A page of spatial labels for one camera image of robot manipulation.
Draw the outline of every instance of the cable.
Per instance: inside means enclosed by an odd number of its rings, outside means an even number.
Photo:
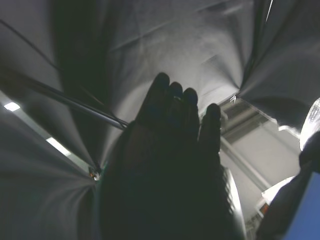
[[[23,40],[27,45],[29,45],[33,50],[35,50],[50,66],[52,66],[54,69],[56,69],[59,72],[63,72],[64,70],[58,66],[56,66],[48,56],[46,56],[38,47],[36,47],[29,39],[27,39],[25,36],[23,36],[18,30],[16,30],[13,26],[5,22],[4,20],[0,19],[0,24],[5,26],[7,29],[9,29],[11,32],[16,34],[21,40]],[[91,95],[93,99],[98,101],[99,103],[103,104],[99,100],[97,100],[93,95]],[[123,125],[123,123],[120,121],[119,118],[117,118],[114,113],[111,110],[108,110],[109,114],[114,117],[114,119],[121,125],[121,127],[126,129],[126,126]]]

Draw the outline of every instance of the finger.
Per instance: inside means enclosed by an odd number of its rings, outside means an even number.
[[[197,92],[192,88],[187,88],[183,93],[183,128],[193,140],[197,140],[200,127],[197,104]]]
[[[199,134],[199,144],[202,154],[208,161],[215,161],[215,166],[220,165],[220,128],[221,111],[216,104],[211,104],[206,109]]]
[[[183,122],[183,88],[177,83],[171,83],[165,98],[165,118],[169,129],[181,130]]]
[[[136,117],[137,122],[152,126],[155,125],[156,122],[163,120],[165,95],[169,83],[169,76],[163,72],[155,77]]]

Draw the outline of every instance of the black pole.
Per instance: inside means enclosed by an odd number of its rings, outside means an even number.
[[[126,121],[116,118],[114,115],[110,115],[91,106],[88,106],[72,97],[65,95],[63,92],[58,91],[48,85],[45,85],[39,81],[36,81],[30,77],[24,76],[13,70],[10,70],[4,66],[0,66],[0,82],[15,83],[17,85],[24,86],[37,93],[45,95],[51,99],[58,101],[59,103],[65,104],[79,112],[94,116],[98,119],[106,121],[112,126],[123,130],[128,126]]]

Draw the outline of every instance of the tarp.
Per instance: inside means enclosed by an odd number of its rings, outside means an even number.
[[[299,130],[319,97],[319,10],[317,0],[3,0],[0,64],[127,122],[165,72],[198,92],[200,113],[238,94]],[[105,165],[119,130],[1,79],[0,89],[71,152]],[[4,239],[77,239],[94,183],[23,123],[2,124],[0,228],[15,234]],[[24,191],[42,197],[29,203]],[[46,199],[53,207],[41,208]]]

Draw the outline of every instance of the metal rod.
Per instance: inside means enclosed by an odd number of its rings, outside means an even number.
[[[223,136],[221,137],[221,143],[234,156],[231,158],[233,162],[247,174],[262,192],[271,188],[271,184]]]
[[[112,116],[108,113],[95,109],[91,106],[88,106],[72,97],[65,95],[63,92],[58,91],[48,85],[45,85],[39,81],[36,81],[30,77],[24,76],[20,73],[17,73],[13,70],[10,70],[6,67],[0,66],[0,82],[7,81],[9,83],[15,83],[27,87],[31,90],[34,90],[37,93],[45,95],[51,99],[58,101],[59,103],[65,104],[75,110],[78,110],[82,113],[94,116],[98,119],[106,121],[112,126],[123,130],[124,127],[128,126],[126,121],[117,119],[115,116]]]

